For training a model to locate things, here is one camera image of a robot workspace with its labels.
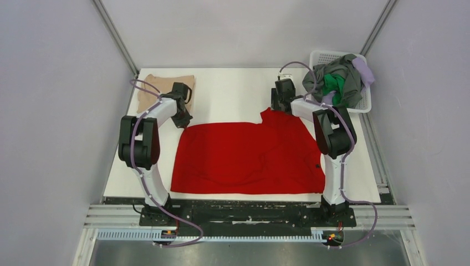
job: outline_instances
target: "tan folded fabric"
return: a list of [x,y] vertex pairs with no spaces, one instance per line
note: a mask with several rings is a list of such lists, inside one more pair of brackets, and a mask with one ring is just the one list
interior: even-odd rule
[[[174,82],[182,82],[186,84],[193,91],[192,92],[193,95],[191,96],[190,102],[186,104],[186,109],[188,109],[188,111],[191,112],[191,106],[192,106],[192,102],[194,99],[194,87],[195,87],[195,79],[193,75],[178,76],[176,78],[161,78],[159,76],[153,76],[152,74],[150,74],[147,76],[147,78],[145,78],[144,81],[157,87],[157,89],[159,89],[161,93],[169,93],[171,89],[173,88]],[[157,92],[151,86],[148,86],[146,84],[141,84],[141,85],[142,85],[142,88],[146,90]],[[139,100],[139,107],[137,108],[137,113],[147,110],[150,106],[152,106],[157,101],[157,97],[141,90],[137,93],[137,98]]]

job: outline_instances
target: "wall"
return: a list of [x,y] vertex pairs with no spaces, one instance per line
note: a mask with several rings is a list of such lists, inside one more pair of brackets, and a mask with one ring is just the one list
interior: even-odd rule
[[0,265],[71,265],[130,96],[91,1],[2,1]]
[[372,120],[430,265],[468,265],[470,2],[399,1],[371,48]]
[[145,67],[281,67],[314,49],[358,53],[387,0],[103,0]]

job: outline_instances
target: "white plastic basket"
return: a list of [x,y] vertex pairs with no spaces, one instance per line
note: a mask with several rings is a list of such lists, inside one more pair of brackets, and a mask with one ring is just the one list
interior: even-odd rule
[[[331,61],[342,57],[343,55],[350,54],[345,52],[335,52],[327,50],[315,50],[310,53],[310,68],[318,64],[328,64]],[[360,57],[367,64],[367,60],[360,54],[355,54],[357,57]],[[365,90],[361,93],[362,100],[360,100],[355,108],[348,108],[348,112],[369,112],[372,108],[372,102],[370,98],[370,87],[367,86]]]

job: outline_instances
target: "gray cloth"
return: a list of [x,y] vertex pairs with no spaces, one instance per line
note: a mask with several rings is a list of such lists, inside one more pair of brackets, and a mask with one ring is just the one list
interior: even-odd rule
[[[323,76],[326,74],[339,74],[344,78],[341,105],[349,108],[354,108],[356,106],[356,104],[362,99],[362,96],[361,75],[353,66],[353,59],[355,58],[355,55],[347,54],[328,65],[320,64],[313,67],[313,72],[315,73],[317,81],[316,89],[313,93],[315,100],[321,102],[323,99],[323,86],[325,85]],[[313,77],[307,73],[302,84],[307,91],[311,91],[313,88]]]

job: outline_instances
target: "purple cable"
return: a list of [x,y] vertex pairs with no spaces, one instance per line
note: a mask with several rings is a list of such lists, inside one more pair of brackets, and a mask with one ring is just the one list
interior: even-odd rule
[[349,130],[346,122],[344,121],[344,119],[341,117],[341,115],[338,113],[338,111],[336,111],[332,106],[330,105],[326,105],[326,104],[321,104],[321,103],[317,103],[315,101],[311,101],[309,99],[307,99],[307,95],[309,94],[312,94],[314,91],[315,91],[315,88],[316,88],[316,77],[315,77],[315,73],[312,71],[312,69],[310,69],[310,67],[302,62],[298,62],[298,61],[293,61],[293,62],[290,62],[290,63],[287,63],[286,65],[284,65],[280,70],[279,72],[282,72],[282,70],[287,67],[288,65],[290,64],[300,64],[300,65],[303,65],[304,67],[306,67],[308,70],[309,70],[309,73],[310,75],[312,75],[313,77],[313,82],[314,82],[314,85],[313,85],[313,88],[311,91],[307,92],[305,95],[304,95],[304,101],[308,102],[308,103],[311,103],[311,104],[314,104],[314,105],[317,105],[317,106],[320,106],[320,107],[326,107],[328,109],[330,109],[334,114],[335,116],[339,119],[339,121],[341,122],[341,124],[343,125],[344,129],[346,130],[346,133],[349,137],[349,140],[351,141],[351,147],[349,148],[349,151],[343,156],[343,159],[341,160],[341,181],[340,181],[340,193],[341,193],[341,196],[351,202],[351,203],[356,203],[356,204],[368,204],[370,206],[372,206],[372,208],[374,209],[374,213],[375,213],[375,218],[374,218],[374,222],[372,224],[372,227],[370,228],[370,230],[368,231],[368,233],[361,239],[357,240],[357,241],[354,241],[352,243],[349,243],[349,244],[346,244],[346,245],[342,245],[342,246],[337,246],[337,247],[330,247],[330,248],[333,248],[333,249],[341,249],[341,248],[346,248],[346,247],[351,247],[353,245],[357,245],[359,243],[362,243],[364,242],[366,239],[369,238],[369,236],[372,234],[372,232],[374,231],[375,229],[375,226],[377,225],[377,219],[379,218],[379,214],[377,213],[377,207],[375,207],[375,205],[372,203],[372,202],[369,202],[369,201],[353,201],[351,199],[349,199],[346,194],[344,193],[344,162],[346,161],[346,158],[351,154],[351,152],[353,151],[354,149],[354,146],[355,146],[355,143],[354,143],[354,138],[353,138],[353,135],[351,133],[351,131]]
[[158,98],[158,101],[157,101],[154,105],[152,105],[150,108],[148,108],[146,111],[144,111],[144,112],[142,113],[142,115],[137,119],[137,122],[135,122],[134,129],[133,129],[133,131],[132,131],[132,136],[131,136],[131,165],[132,165],[132,167],[134,168],[134,170],[137,171],[137,173],[139,173],[140,180],[142,181],[142,186],[144,187],[145,193],[148,195],[148,197],[150,198],[150,200],[151,200],[163,213],[165,213],[166,215],[168,215],[168,216],[172,217],[173,219],[176,219],[176,220],[178,220],[178,221],[180,221],[180,222],[182,222],[182,223],[188,224],[188,225],[190,225],[190,226],[192,226],[192,227],[198,229],[199,232],[201,232],[200,235],[199,235],[199,237],[196,238],[196,239],[194,239],[194,240],[191,240],[191,241],[188,241],[188,242],[184,242],[184,243],[181,243],[181,244],[176,244],[176,245],[161,245],[161,247],[163,247],[163,248],[178,248],[178,247],[184,247],[184,246],[186,246],[186,245],[195,244],[197,241],[199,241],[199,240],[204,236],[204,231],[202,230],[202,228],[199,227],[197,224],[194,224],[194,223],[192,223],[192,222],[190,222],[190,221],[187,221],[187,220],[185,220],[185,219],[182,219],[182,218],[180,218],[180,217],[178,217],[178,216],[176,216],[176,215],[170,213],[169,211],[165,210],[165,209],[151,196],[150,191],[149,191],[149,188],[147,187],[147,183],[145,182],[143,172],[140,171],[140,169],[137,168],[137,166],[135,165],[135,160],[134,160],[134,144],[135,144],[135,136],[137,135],[137,128],[138,128],[138,126],[139,126],[139,124],[140,124],[140,121],[142,121],[142,119],[143,119],[148,113],[150,113],[153,109],[155,109],[157,106],[159,106],[159,105],[162,103],[162,101],[161,101],[161,96],[160,96],[159,94],[156,94],[156,93],[154,93],[154,92],[152,92],[152,91],[149,91],[149,90],[146,90],[146,89],[144,89],[144,88],[141,88],[141,87],[137,86],[137,85],[135,84],[136,82],[142,82],[142,83],[144,83],[144,84],[147,84],[147,85],[151,86],[152,88],[154,88],[156,91],[158,91],[158,92],[160,93],[160,91],[159,91],[155,86],[153,86],[152,84],[150,84],[150,83],[148,83],[148,82],[146,82],[146,81],[139,80],[139,79],[130,80],[130,84],[131,84],[134,88],[136,88],[136,89],[138,89],[138,90],[142,90],[142,91],[144,91],[144,92],[146,92],[146,93],[150,93],[150,94],[152,94],[152,95],[154,95],[154,96],[157,96],[157,98]]

